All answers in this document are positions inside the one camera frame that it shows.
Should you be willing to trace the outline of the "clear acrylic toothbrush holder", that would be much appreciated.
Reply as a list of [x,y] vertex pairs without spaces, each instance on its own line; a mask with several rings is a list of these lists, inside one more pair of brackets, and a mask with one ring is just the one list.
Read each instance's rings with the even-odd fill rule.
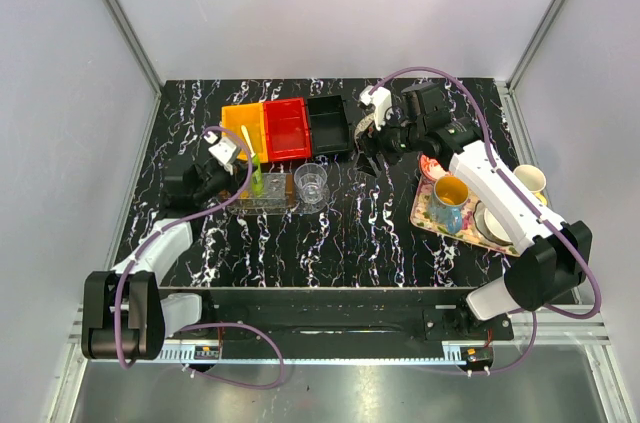
[[240,197],[226,207],[232,213],[281,214],[296,206],[291,173],[263,173],[261,190],[250,183]]

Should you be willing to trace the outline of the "white toothbrush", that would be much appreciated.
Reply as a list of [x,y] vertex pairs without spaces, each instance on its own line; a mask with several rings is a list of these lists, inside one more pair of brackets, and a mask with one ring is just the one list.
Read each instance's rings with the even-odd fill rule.
[[248,131],[248,128],[246,127],[246,125],[241,125],[241,132],[242,135],[245,139],[245,142],[250,150],[250,158],[253,159],[256,156],[256,152],[254,150],[253,144],[252,144],[252,140]]

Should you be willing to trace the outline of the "green toothpaste tube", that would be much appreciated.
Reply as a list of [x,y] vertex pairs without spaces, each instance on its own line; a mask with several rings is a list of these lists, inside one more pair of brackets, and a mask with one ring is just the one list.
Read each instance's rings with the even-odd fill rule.
[[253,154],[251,157],[251,191],[254,196],[259,197],[264,193],[264,182],[261,171],[261,161],[258,154]]

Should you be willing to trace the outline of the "clear plastic cup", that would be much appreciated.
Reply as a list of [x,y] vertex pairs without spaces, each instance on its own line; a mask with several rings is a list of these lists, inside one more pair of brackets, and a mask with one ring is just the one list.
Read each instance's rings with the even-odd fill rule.
[[305,163],[296,169],[294,183],[303,202],[316,204],[322,200],[327,174],[316,163]]

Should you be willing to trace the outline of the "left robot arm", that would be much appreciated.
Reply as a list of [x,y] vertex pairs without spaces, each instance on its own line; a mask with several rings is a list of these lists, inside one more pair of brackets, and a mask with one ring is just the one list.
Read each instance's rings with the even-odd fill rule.
[[195,338],[213,333],[215,312],[187,293],[160,296],[159,283],[200,234],[206,216],[248,186],[248,165],[176,157],[164,168],[159,212],[148,236],[109,271],[84,283],[81,346],[93,360],[116,359],[126,368],[155,359],[167,337],[184,328]]

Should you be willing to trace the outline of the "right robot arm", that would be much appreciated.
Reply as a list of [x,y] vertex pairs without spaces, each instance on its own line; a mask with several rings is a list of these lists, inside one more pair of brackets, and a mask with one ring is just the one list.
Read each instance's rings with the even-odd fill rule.
[[486,332],[491,319],[508,312],[534,312],[591,281],[592,232],[582,221],[568,223],[545,206],[503,163],[482,118],[455,120],[438,87],[424,83],[402,93],[396,106],[382,85],[367,86],[359,105],[367,115],[354,133],[359,165],[375,176],[384,163],[420,152],[444,169],[442,183],[460,182],[497,219],[517,261],[502,277],[471,291],[454,318],[468,339]]

